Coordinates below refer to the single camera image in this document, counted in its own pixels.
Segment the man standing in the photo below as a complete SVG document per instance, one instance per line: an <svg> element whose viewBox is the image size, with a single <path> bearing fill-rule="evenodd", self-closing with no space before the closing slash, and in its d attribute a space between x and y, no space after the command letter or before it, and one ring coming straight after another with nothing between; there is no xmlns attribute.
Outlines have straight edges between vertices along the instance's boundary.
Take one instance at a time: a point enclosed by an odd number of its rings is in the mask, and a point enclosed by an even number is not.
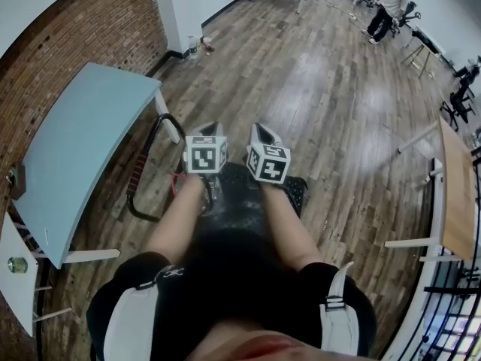
<svg viewBox="0 0 481 361"><path fill-rule="evenodd" d="M371 44L377 44L380 42L386 33L389 31L393 20L400 20L406 12L408 0L377 0L380 3L380 8L377 11L377 15L371 21L368 29L363 29L362 33L370 36L369 42Z"/></svg>

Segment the office chair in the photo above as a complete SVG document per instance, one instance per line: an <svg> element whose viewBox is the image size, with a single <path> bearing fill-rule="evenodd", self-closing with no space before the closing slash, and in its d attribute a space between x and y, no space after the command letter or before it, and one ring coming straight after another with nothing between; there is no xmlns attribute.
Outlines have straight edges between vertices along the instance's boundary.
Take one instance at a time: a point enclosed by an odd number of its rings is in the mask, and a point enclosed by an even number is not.
<svg viewBox="0 0 481 361"><path fill-rule="evenodd" d="M401 20L399 20L399 25L397 24L392 24L391 26L391 32L392 32L392 37L395 38L396 34L401 33L400 28L404 27L407 23L409 23L412 19L421 19L421 13L420 12L415 12L414 15L408 16L411 12L414 11L414 9L418 5L415 2L409 2L406 8L406 12L402 16Z"/></svg>
<svg viewBox="0 0 481 361"><path fill-rule="evenodd" d="M458 132L459 130L458 122L456 122L456 117L461 117L463 121L466 124L468 124L469 122L468 122L467 114L472 112L473 114L476 115L476 113L474 112L474 109L471 107L471 104L469 104L467 108L464 106L464 102L470 99L469 96L464 96L469 86L470 86L470 83L468 80L466 80L461 84L461 88L459 89L458 92L451 93L449 95L449 102L451 103L452 109L448 106L448 104L445 101L443 101L443 104L440 107L440 111L445 110L445 112L448 113L449 125L452 126L452 124L454 123L456 126L456 129L455 129L456 132Z"/></svg>

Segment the white shirt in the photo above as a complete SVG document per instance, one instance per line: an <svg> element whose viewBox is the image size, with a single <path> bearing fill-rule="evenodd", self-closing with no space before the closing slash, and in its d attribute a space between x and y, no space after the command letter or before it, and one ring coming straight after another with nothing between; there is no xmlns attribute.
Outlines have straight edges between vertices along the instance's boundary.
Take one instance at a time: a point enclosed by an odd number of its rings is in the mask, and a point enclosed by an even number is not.
<svg viewBox="0 0 481 361"><path fill-rule="evenodd" d="M394 19L400 19L407 9L407 0L381 0L388 15Z"/></svg>

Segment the white pole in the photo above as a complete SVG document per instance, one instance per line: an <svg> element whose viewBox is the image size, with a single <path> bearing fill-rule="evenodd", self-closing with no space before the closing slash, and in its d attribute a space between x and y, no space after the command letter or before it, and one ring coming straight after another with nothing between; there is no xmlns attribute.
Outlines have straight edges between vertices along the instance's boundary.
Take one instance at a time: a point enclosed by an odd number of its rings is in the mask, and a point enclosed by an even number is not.
<svg viewBox="0 0 481 361"><path fill-rule="evenodd" d="M401 146L398 147L398 152L402 153L404 150L406 150L408 147L412 146L413 144L416 144L419 142L421 139L424 139L426 136L431 134L435 129L437 128L437 121L432 123L427 129L424 129L421 131L419 134L414 136L414 138L410 139L406 143L402 144Z"/></svg>
<svg viewBox="0 0 481 361"><path fill-rule="evenodd" d="M68 312L71 311L71 310L72 310L72 308L67 308L67 309L63 309L63 310L56 311L55 313L45 314L45 315L42 316L42 317L35 318L35 319L33 320L33 323L36 323L36 322L38 322L38 321L48 320L49 318L59 316L60 314L68 313Z"/></svg>

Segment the cable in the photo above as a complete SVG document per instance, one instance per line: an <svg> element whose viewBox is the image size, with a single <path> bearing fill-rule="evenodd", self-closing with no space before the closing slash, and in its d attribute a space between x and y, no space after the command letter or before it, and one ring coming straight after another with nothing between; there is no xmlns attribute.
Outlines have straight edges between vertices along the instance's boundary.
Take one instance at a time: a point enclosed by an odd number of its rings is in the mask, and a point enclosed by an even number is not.
<svg viewBox="0 0 481 361"><path fill-rule="evenodd" d="M360 20L358 17L356 17L354 14L346 12L345 10L339 8L337 5L331 3L329 0L324 0L324 1L325 1L326 3L328 3L328 8L337 9L337 10L341 11L343 14L347 15L347 16L349 17L349 22L350 22L351 24L353 24L355 27L357 27L357 28L359 28L359 29L364 29L364 28L366 28L365 23L364 23L362 20ZM364 27L358 26L357 24L354 23L355 21L359 21Z"/></svg>

